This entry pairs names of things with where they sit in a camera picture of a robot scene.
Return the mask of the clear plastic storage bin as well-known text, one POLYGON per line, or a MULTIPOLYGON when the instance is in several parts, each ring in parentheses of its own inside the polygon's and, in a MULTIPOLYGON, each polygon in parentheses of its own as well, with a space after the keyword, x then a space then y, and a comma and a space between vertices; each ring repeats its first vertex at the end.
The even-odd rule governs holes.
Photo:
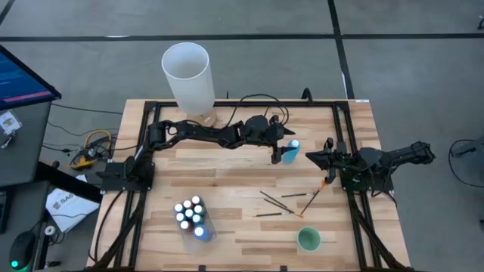
POLYGON ((209 230, 213 233, 213 238, 209 242, 199 241, 198 239, 196 239, 194 237, 193 230, 199 224, 194 224, 193 221, 192 221, 192 218, 187 218, 185 216, 185 221, 189 221, 191 223, 191 226, 192 226, 192 230, 191 231, 182 230, 180 228, 180 223, 181 222, 178 222, 175 219, 175 216, 176 216, 177 212, 174 210, 174 206, 173 206, 173 215, 174 215, 174 219, 175 219, 175 224, 176 224, 176 226, 178 228, 178 232, 181 235, 181 240, 182 240, 182 242, 184 244, 185 249, 189 253, 191 253, 191 254, 202 254, 202 253, 206 253, 208 251, 208 249, 213 246, 213 244, 215 243, 215 240, 216 240, 218 234, 217 234, 217 231, 215 229, 213 220, 210 217, 208 208, 206 206, 206 203, 205 203, 203 197, 200 196, 200 195, 195 195, 195 196, 199 196, 200 197, 200 199, 201 199, 200 205, 201 206, 204 206, 205 209, 206 209, 206 213, 203 215, 203 218, 204 218, 203 225, 206 225, 209 228, 209 230))

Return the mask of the white shade wooden table lamp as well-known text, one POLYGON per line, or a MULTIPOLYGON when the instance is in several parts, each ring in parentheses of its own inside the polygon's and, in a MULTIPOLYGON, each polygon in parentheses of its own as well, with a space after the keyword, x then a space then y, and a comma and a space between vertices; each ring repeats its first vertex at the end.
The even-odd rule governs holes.
POLYGON ((214 125, 215 91, 206 49, 193 42, 175 44, 163 54, 161 67, 187 118, 204 126, 214 125))

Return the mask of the brown orange paintbrush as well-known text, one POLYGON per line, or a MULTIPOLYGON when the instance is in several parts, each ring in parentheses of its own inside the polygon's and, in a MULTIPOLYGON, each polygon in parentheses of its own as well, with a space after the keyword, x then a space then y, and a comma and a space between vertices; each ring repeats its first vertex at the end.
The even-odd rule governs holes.
POLYGON ((321 186, 315 191, 313 194, 312 198, 307 202, 306 206, 303 208, 303 210, 300 212, 300 215, 303 215, 306 211, 306 209, 312 204, 314 201, 315 197, 321 192, 321 190, 326 186, 326 181, 322 181, 321 186))

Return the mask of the green plastic cup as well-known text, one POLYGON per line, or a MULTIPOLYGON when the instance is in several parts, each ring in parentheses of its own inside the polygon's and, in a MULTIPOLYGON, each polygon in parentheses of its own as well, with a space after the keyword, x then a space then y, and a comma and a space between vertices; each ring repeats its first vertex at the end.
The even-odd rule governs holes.
POLYGON ((303 227, 296 235, 296 243, 301 249, 314 252, 321 246, 321 236, 316 229, 303 227))

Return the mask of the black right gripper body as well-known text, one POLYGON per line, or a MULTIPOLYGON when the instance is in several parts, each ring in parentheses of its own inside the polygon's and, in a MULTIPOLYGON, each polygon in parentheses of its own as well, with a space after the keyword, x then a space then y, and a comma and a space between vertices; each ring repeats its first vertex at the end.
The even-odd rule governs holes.
POLYGON ((341 150, 334 151, 334 168, 343 171, 364 171, 366 162, 359 153, 345 153, 341 150))

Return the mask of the white badge card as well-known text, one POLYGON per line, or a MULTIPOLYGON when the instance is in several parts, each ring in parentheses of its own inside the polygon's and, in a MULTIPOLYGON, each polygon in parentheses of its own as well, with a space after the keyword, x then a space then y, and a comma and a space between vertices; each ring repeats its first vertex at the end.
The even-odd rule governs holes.
POLYGON ((11 111, 5 111, 0 114, 0 127, 5 135, 11 135, 22 128, 22 122, 11 111))

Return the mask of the thin black paintbrush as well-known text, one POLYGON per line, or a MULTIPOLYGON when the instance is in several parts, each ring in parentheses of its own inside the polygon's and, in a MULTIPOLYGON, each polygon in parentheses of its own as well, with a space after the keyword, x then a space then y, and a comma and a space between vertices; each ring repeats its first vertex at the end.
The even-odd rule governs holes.
POLYGON ((274 197, 272 196, 269 196, 267 193, 263 192, 263 191, 259 191, 262 195, 266 196, 267 198, 271 199, 273 202, 276 202, 278 205, 280 206, 283 206, 284 208, 288 208, 285 204, 283 204, 282 202, 276 200, 274 197))

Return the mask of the black computer mouse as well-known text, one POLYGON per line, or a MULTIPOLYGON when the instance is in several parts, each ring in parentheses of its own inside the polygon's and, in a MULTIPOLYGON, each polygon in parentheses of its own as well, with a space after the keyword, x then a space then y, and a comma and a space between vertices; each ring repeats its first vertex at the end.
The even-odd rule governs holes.
POLYGON ((9 265, 15 271, 26 268, 31 262, 36 235, 31 231, 20 233, 13 241, 9 252, 9 265))

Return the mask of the white paper booklet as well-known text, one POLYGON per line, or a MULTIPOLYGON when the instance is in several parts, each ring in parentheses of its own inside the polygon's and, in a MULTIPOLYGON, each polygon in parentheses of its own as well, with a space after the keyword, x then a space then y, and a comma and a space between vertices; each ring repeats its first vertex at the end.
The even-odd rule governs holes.
POLYGON ((62 233, 69 232, 99 206, 99 203, 83 199, 59 188, 54 188, 47 195, 45 203, 45 209, 62 233))

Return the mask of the large black display screen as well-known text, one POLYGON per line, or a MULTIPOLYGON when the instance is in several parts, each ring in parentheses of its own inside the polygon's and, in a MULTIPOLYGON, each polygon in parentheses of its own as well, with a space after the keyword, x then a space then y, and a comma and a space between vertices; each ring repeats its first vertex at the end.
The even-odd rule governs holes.
POLYGON ((0 45, 0 110, 60 100, 62 94, 0 45))

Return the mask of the black aluminium rig frame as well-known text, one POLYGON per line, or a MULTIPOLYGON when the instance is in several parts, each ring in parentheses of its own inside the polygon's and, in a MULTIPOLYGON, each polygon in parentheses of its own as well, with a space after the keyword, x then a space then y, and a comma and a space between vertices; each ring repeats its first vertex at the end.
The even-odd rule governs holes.
MULTIPOLYGON (((280 209, 263 200, 264 191, 278 198, 283 194, 306 193, 321 186, 325 172, 304 153, 321 150, 324 140, 343 139, 359 147, 380 147, 369 103, 355 100, 283 100, 302 149, 292 164, 270 162, 270 149, 244 145, 226 150, 217 144, 181 141, 154 154, 154 182, 147 192, 140 235, 127 236, 120 266, 135 271, 360 271, 373 265, 368 235, 353 230, 340 173, 325 186, 300 218, 296 215, 255 217, 280 209), (217 232, 209 243, 189 253, 182 242, 173 206, 200 195, 217 232), (320 247, 307 252, 296 244, 303 227, 321 235, 320 247)), ((402 265, 410 261, 394 202, 383 194, 357 198, 363 210, 369 207, 374 229, 386 248, 402 265)))

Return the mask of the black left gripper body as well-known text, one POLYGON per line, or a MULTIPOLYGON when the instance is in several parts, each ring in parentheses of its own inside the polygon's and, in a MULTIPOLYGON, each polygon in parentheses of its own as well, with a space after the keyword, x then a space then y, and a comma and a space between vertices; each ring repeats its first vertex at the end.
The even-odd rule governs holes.
POLYGON ((278 147, 278 141, 284 137, 284 128, 279 116, 267 119, 264 115, 249 118, 249 144, 264 147, 278 147))

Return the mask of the grey desk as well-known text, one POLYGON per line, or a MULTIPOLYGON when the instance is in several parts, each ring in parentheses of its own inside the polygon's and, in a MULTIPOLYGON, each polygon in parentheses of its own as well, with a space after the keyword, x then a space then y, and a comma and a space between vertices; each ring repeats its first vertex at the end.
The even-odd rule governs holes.
POLYGON ((0 147, 0 187, 33 181, 42 149, 51 103, 12 109, 22 126, 12 143, 0 147))

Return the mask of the black paintbrush orange tip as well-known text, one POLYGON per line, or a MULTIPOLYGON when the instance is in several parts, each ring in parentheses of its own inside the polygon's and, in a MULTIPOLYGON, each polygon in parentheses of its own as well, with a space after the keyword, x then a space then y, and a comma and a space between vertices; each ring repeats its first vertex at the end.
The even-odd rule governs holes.
POLYGON ((290 214, 293 214, 293 215, 298 216, 298 217, 300 217, 300 218, 304 218, 302 215, 298 215, 298 214, 297 214, 297 213, 295 213, 294 211, 292 211, 292 210, 288 209, 287 207, 284 207, 284 206, 282 206, 282 205, 279 205, 279 204, 277 204, 276 202, 272 202, 271 200, 268 200, 268 199, 264 199, 264 201, 266 201, 266 202, 268 202, 268 203, 270 203, 270 204, 272 204, 272 205, 274 205, 274 206, 277 206, 278 208, 281 208, 281 209, 283 209, 283 210, 285 210, 285 211, 289 212, 290 214))

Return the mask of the black desk leg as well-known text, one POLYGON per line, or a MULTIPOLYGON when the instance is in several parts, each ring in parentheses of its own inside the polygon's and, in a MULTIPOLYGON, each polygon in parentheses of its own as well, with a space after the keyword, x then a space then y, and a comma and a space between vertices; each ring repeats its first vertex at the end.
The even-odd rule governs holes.
POLYGON ((102 201, 101 190, 98 187, 81 181, 43 162, 38 162, 37 164, 35 179, 37 181, 48 181, 53 187, 97 204, 100 204, 102 201))

